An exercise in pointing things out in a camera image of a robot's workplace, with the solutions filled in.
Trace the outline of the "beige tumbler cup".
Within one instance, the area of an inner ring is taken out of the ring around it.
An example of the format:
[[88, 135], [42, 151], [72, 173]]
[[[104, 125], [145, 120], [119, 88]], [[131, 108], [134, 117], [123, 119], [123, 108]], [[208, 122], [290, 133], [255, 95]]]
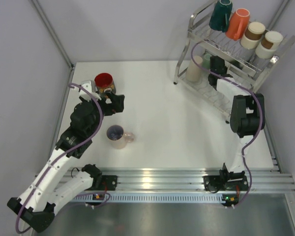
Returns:
[[186, 79], [190, 82], [198, 82], [201, 78], [202, 70], [197, 66], [202, 66], [203, 59], [200, 56], [194, 56], [194, 61], [191, 59], [186, 71]]

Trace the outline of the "light teal mug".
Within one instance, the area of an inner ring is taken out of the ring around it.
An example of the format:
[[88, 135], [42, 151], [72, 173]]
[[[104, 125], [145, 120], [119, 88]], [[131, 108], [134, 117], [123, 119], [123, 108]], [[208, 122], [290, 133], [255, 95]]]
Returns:
[[210, 58], [211, 58], [211, 54], [209, 54], [209, 53], [203, 54], [203, 56], [202, 56], [202, 59], [203, 59], [202, 67], [203, 68], [210, 70]]

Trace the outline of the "dark teal mug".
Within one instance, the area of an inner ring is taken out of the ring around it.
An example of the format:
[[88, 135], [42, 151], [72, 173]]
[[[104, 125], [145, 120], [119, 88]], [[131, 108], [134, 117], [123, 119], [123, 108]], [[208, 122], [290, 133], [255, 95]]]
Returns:
[[212, 12], [209, 27], [215, 31], [226, 32], [229, 28], [232, 8], [231, 0], [219, 0]]

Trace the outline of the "orange mug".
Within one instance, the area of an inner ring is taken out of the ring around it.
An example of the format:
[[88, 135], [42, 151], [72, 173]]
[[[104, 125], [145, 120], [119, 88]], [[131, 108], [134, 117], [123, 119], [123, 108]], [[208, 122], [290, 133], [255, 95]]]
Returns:
[[238, 8], [231, 16], [229, 28], [225, 35], [234, 41], [242, 38], [249, 24], [250, 11], [245, 8]]

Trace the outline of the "small brown white cup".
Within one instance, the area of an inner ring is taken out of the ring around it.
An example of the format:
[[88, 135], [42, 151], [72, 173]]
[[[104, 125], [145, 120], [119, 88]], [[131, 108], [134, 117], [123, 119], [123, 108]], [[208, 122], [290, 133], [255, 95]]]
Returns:
[[251, 22], [240, 40], [241, 46], [247, 50], [255, 49], [265, 29], [264, 24], [260, 22]]

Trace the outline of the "steel lined paper cup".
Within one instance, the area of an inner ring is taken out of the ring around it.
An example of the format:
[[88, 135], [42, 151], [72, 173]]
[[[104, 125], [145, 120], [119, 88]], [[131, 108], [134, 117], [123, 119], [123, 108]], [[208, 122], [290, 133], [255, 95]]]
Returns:
[[278, 49], [284, 37], [277, 31], [268, 31], [255, 49], [255, 54], [261, 59], [270, 59]]

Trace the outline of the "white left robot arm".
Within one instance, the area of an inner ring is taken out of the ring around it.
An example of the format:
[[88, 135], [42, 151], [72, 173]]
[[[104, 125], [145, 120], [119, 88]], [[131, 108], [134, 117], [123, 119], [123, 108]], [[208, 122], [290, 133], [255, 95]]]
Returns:
[[115, 186], [109, 181], [116, 176], [104, 176], [94, 164], [81, 168], [66, 184], [58, 183], [67, 170], [82, 157], [99, 131], [103, 118], [124, 110], [124, 95], [108, 92], [110, 103], [100, 100], [80, 99], [70, 116], [70, 126], [61, 134], [48, 162], [29, 188], [19, 197], [11, 198], [7, 206], [38, 233], [46, 230], [60, 210], [85, 190], [100, 192]]

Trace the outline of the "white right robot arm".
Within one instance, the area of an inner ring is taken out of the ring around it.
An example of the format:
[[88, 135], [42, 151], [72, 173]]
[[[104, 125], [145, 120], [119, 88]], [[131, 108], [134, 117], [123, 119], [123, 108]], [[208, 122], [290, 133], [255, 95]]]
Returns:
[[208, 81], [213, 88], [231, 102], [229, 125], [237, 135], [231, 146], [230, 157], [219, 170], [219, 175], [209, 176], [205, 188], [211, 193], [220, 190], [246, 191], [249, 170], [245, 160], [249, 146], [256, 140], [265, 126], [265, 99], [260, 93], [250, 92], [227, 73], [225, 62], [218, 56], [210, 57]]

